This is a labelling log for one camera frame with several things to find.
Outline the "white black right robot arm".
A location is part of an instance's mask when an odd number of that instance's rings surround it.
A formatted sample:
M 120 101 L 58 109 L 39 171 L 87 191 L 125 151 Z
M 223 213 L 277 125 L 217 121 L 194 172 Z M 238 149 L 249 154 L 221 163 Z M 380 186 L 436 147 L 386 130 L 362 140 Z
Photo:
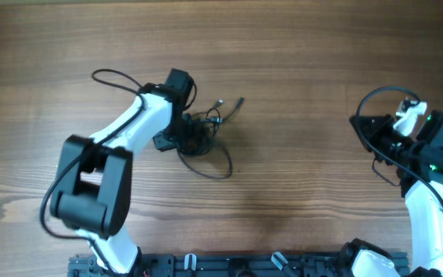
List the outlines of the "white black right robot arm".
M 416 138 L 419 112 L 353 115 L 349 121 L 375 160 L 396 166 L 411 222 L 413 276 L 443 276 L 443 112 L 434 110 Z

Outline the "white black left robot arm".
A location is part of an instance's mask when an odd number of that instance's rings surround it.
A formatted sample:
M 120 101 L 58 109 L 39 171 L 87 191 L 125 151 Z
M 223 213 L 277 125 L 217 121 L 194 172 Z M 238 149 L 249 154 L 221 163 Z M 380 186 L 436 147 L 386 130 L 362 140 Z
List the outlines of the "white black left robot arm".
M 163 84 L 134 91 L 132 105 L 90 137 L 72 135 L 62 147 L 58 171 L 40 208 L 85 240 L 106 276 L 146 276 L 141 249 L 125 227 L 131 204 L 132 166 L 149 141 L 163 152 L 186 146 L 182 118 L 194 79 L 172 69 Z

